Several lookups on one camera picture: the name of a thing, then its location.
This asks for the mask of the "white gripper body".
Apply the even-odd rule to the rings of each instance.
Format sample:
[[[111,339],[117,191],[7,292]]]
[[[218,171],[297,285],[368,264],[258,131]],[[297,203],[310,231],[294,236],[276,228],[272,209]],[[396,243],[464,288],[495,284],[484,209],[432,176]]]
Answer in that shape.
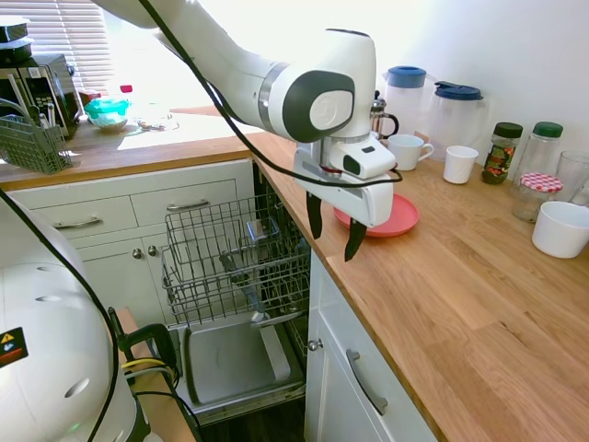
[[[367,227],[385,223],[392,211],[394,155],[377,141],[299,144],[295,182]]]

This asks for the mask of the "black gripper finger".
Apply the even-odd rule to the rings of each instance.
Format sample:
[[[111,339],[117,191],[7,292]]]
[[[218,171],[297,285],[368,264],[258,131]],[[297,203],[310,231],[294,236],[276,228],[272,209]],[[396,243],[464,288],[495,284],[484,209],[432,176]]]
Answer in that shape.
[[[344,251],[344,260],[349,262],[359,250],[367,231],[367,226],[355,219],[349,225],[349,238]]]
[[[321,204],[322,200],[316,195],[308,192],[306,194],[306,210],[309,226],[313,239],[321,237],[323,222],[321,215]]]

